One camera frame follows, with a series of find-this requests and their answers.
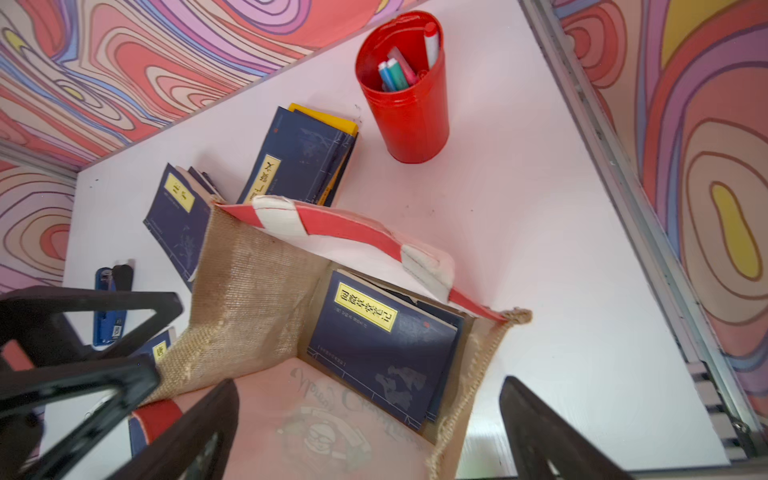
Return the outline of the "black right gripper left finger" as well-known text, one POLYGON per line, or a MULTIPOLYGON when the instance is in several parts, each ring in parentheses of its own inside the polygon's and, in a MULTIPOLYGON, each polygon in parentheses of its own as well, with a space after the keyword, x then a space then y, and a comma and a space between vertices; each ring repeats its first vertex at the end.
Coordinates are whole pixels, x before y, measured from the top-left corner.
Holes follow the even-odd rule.
POLYGON ((183 412, 172 400, 134 411, 145 447, 113 479, 221 479, 238 427, 239 396, 226 379, 183 412))

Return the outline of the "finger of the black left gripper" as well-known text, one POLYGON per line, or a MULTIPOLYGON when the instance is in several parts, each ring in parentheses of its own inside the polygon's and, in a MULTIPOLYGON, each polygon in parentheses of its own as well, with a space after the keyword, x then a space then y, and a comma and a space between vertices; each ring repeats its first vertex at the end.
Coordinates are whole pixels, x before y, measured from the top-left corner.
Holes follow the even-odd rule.
POLYGON ((146 356, 1 373, 1 477, 62 479, 159 385, 146 356))
POLYGON ((1 296, 1 344, 17 344, 33 363, 75 363, 129 357, 183 313, 173 292, 30 287, 1 296), (95 312, 148 311, 150 316, 99 350, 86 342, 95 312))

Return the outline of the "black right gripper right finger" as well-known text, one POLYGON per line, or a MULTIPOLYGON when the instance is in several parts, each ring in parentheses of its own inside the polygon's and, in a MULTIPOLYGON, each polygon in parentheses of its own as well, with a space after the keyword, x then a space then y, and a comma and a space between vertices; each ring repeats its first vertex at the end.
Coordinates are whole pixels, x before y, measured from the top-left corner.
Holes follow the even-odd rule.
POLYGON ((499 406, 520 479, 631 477, 518 378, 505 378, 499 406))

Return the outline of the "red beige canvas tote bag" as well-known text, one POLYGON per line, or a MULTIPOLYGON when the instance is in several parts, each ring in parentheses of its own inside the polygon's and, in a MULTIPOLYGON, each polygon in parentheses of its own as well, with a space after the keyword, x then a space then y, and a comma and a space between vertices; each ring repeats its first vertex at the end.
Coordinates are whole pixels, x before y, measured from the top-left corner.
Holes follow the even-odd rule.
POLYGON ((276 196, 218 205, 139 417, 155 443, 231 380, 228 479, 452 479, 489 365, 531 320, 461 294, 450 256, 378 222, 276 196))

